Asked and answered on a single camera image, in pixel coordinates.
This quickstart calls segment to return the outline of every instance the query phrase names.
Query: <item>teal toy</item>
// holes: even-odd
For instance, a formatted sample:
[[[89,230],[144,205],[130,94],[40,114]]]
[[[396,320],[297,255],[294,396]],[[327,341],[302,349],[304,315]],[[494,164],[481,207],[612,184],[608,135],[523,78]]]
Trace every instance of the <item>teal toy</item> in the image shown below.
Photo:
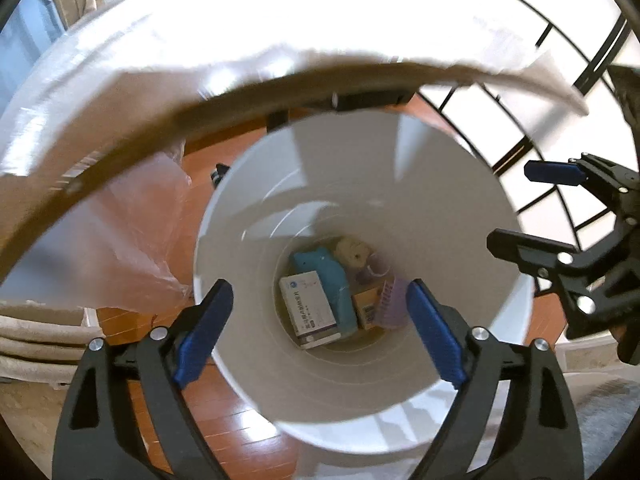
[[[312,270],[318,273],[322,290],[329,301],[342,337],[356,332],[358,320],[351,303],[347,274],[329,250],[326,247],[320,247],[308,253],[293,253],[291,261],[299,274]]]

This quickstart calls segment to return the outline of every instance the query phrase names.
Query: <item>blue object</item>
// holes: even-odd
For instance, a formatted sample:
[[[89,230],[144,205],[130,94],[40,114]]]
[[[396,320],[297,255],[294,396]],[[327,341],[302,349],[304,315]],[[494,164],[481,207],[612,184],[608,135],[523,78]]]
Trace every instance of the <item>blue object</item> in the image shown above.
[[[312,270],[318,273],[340,334],[345,337],[356,332],[358,320],[351,302],[347,274],[329,250],[320,247],[308,253],[293,253],[291,261],[299,274]]]
[[[406,306],[422,344],[429,352],[440,377],[458,389],[467,380],[462,365],[462,348],[434,306],[435,300],[415,282],[406,292]]]
[[[218,280],[199,306],[204,307],[204,313],[184,338],[176,355],[178,366],[174,381],[181,390],[200,377],[226,320],[231,316],[234,292],[230,283]]]
[[[524,174],[532,182],[564,184],[565,186],[580,186],[587,180],[584,171],[577,164],[570,162],[530,160],[524,165]]]

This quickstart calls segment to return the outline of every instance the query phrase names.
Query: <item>wooden floor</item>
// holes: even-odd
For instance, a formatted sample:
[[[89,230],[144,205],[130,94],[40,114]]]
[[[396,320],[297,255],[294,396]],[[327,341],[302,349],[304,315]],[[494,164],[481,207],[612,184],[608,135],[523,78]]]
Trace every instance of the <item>wooden floor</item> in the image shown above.
[[[418,98],[414,98],[404,110],[450,131],[440,116]],[[181,282],[191,283],[196,234],[213,192],[210,172],[217,162],[231,165],[264,133],[264,129],[259,128],[184,157],[183,168],[191,177],[192,186],[180,226],[181,238],[170,254],[170,266]],[[139,314],[103,308],[98,311],[98,318],[109,343],[122,344],[139,340],[152,327],[170,325],[179,311],[176,308],[158,314]],[[536,299],[527,342],[536,337],[555,342],[563,328],[564,317],[558,298],[545,296]],[[169,471],[140,385],[131,383],[130,391],[140,430],[148,444],[149,457],[154,465]],[[239,399],[213,362],[207,364],[198,381],[185,389],[184,399],[207,443],[232,480],[279,480],[292,476],[298,455],[296,441],[281,434]]]

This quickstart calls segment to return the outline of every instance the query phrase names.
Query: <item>blue gripper pad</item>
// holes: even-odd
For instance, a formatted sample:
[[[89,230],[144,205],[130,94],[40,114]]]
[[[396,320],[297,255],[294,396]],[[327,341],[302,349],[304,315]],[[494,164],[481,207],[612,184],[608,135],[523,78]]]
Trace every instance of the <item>blue gripper pad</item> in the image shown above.
[[[462,365],[462,348],[420,285],[411,282],[406,306],[422,344],[429,352],[440,378],[458,389],[467,380]]]
[[[584,171],[570,162],[530,160],[524,165],[524,175],[532,182],[548,182],[565,186],[580,186],[587,180]]]
[[[226,325],[226,320],[231,315],[231,309],[234,306],[234,292],[231,284],[223,282],[217,291],[215,288],[214,286],[202,300],[201,305],[206,306],[204,313],[178,348],[174,381],[181,390],[198,379]]]

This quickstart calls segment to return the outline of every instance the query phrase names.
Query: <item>black bracket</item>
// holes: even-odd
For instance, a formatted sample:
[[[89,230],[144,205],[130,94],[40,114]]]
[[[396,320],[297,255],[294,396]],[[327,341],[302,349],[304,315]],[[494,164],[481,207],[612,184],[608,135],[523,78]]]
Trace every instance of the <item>black bracket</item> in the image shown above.
[[[456,366],[443,362],[433,347],[442,332],[460,345],[467,375],[410,480],[582,480],[578,421],[548,343],[536,339],[529,347],[508,344],[483,327],[471,328],[455,309],[438,303],[421,280],[410,285],[407,302],[440,375],[443,368],[450,372]],[[502,380],[511,383],[492,453],[485,466],[468,472]]]
[[[226,172],[229,171],[231,167],[226,164],[222,164],[221,162],[216,164],[216,169],[211,172],[211,182],[213,183],[213,189],[217,189],[222,182],[222,179],[226,175]]]
[[[89,344],[60,416],[53,480],[228,480],[204,441],[181,390],[204,369],[233,304],[218,280],[199,304],[170,328],[156,327],[138,343]],[[136,424],[127,380],[139,380],[172,476],[153,467]]]
[[[581,252],[569,244],[496,229],[487,237],[491,254],[516,263],[525,274],[551,280],[569,339],[635,323],[640,319],[640,176],[588,153],[568,163],[529,161],[525,175],[536,182],[583,186],[615,213],[614,229]],[[640,338],[632,333],[619,346],[619,357],[637,364],[640,355],[632,356],[640,353]]]

